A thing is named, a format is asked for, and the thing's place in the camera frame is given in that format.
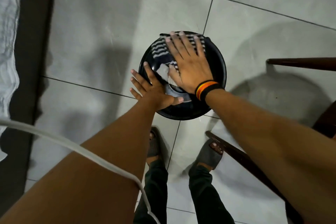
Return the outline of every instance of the person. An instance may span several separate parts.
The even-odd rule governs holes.
[[[170,67],[178,86],[193,94],[200,83],[212,80],[201,43],[198,55],[181,32],[166,43],[178,63]],[[182,100],[166,95],[147,63],[150,83],[135,70],[130,89],[138,102],[123,116],[82,144],[108,162],[142,178],[153,213],[166,222],[167,171],[160,158],[159,134],[151,124],[156,111]],[[224,89],[209,91],[204,101],[250,158],[267,175],[305,221],[336,223],[336,143],[311,128],[263,110]],[[211,185],[211,174],[222,149],[203,146],[189,173],[189,187],[199,223],[233,223]],[[154,223],[140,201],[133,180],[98,166],[73,152],[41,178],[0,219],[4,223]]]

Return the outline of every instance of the white fabric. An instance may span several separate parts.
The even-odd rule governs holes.
[[[20,0],[0,0],[0,116],[9,117],[9,102],[19,86],[15,69],[14,43]],[[0,127],[0,135],[6,128]],[[0,149],[0,161],[7,156]]]

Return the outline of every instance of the striped wristband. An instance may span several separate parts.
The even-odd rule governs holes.
[[[207,94],[215,89],[221,89],[221,85],[214,80],[201,82],[195,89],[195,95],[199,101],[205,101]]]

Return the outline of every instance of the white cord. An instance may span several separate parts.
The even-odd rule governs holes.
[[[17,130],[22,130],[28,133],[32,133],[37,136],[41,136],[43,138],[49,139],[50,141],[57,143],[59,145],[62,145],[64,147],[69,148],[70,150],[73,150],[77,152],[78,154],[83,155],[84,157],[92,160],[93,162],[97,163],[98,165],[118,174],[123,177],[126,177],[128,179],[131,179],[136,182],[136,184],[139,186],[141,194],[143,196],[143,200],[145,201],[145,205],[147,206],[148,209],[148,214],[153,217],[153,219],[156,221],[157,224],[160,224],[159,220],[157,217],[151,212],[151,206],[149,205],[149,201],[146,195],[146,192],[141,184],[141,181],[133,174],[122,170],[121,168],[107,162],[105,159],[97,156],[96,154],[92,153],[91,151],[88,151],[87,149],[83,148],[82,146],[70,141],[69,139],[62,137],[62,136],[57,136],[53,135],[51,133],[48,133],[46,131],[40,130],[32,125],[14,121],[14,120],[8,120],[4,118],[0,118],[0,125],[1,126],[6,126],[9,128],[14,128]]]

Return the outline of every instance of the wooden chair leg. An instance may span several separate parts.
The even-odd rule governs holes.
[[[267,64],[336,71],[336,58],[268,59]]]

